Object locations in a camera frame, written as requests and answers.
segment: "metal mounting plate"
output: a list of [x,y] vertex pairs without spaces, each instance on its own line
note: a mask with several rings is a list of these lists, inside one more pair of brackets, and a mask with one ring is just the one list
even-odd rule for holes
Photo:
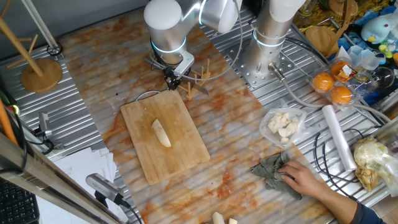
[[[263,84],[267,83],[268,81],[272,80],[275,78],[275,76],[272,75],[256,75],[256,74],[251,74],[249,73],[246,68],[244,67],[243,61],[242,61],[242,54],[246,50],[246,47],[249,45],[250,40],[245,40],[242,43],[242,50],[238,56],[238,59],[235,62],[235,68],[238,69],[238,71],[241,73],[242,78],[248,83],[249,86],[253,88],[257,88],[262,86]],[[228,56],[231,58],[231,60],[234,60],[236,57],[236,54],[239,50],[239,45],[235,45],[234,47],[230,47],[226,50],[226,53]],[[294,63],[287,57],[283,56],[282,54],[280,55],[280,66],[279,70],[283,73],[286,73],[288,71],[291,71],[294,69]]]

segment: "gray cloth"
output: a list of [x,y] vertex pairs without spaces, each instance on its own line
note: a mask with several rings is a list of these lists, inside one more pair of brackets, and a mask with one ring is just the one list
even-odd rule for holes
[[271,190],[277,190],[279,192],[287,192],[293,196],[296,200],[301,200],[302,195],[289,185],[287,185],[281,178],[281,175],[288,175],[286,173],[278,173],[286,162],[290,160],[287,152],[282,151],[280,154],[273,155],[260,160],[260,164],[250,168],[250,172],[259,177],[266,178],[266,188]]

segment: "keyboard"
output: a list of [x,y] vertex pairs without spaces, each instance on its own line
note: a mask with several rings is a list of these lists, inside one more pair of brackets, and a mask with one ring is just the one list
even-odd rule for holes
[[0,178],[0,224],[39,223],[36,196]]

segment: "plush toy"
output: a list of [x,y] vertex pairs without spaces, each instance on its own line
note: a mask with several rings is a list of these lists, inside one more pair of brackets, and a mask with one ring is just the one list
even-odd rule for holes
[[362,39],[372,44],[380,44],[390,33],[390,22],[382,17],[369,21],[361,31]]

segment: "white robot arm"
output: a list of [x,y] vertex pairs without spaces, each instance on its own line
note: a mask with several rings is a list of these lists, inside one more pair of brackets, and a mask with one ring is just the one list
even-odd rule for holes
[[[305,0],[267,0],[262,8],[253,38],[243,54],[250,73],[269,74],[268,66],[279,66],[279,52],[293,17]],[[176,89],[180,79],[188,75],[195,59],[187,49],[187,34],[196,24],[229,32],[242,0],[152,0],[144,10],[151,44],[156,59],[167,69],[165,80]]]
[[225,33],[232,29],[242,0],[152,0],[144,10],[156,59],[168,69],[165,80],[170,89],[180,84],[195,59],[187,49],[187,34],[196,24]]

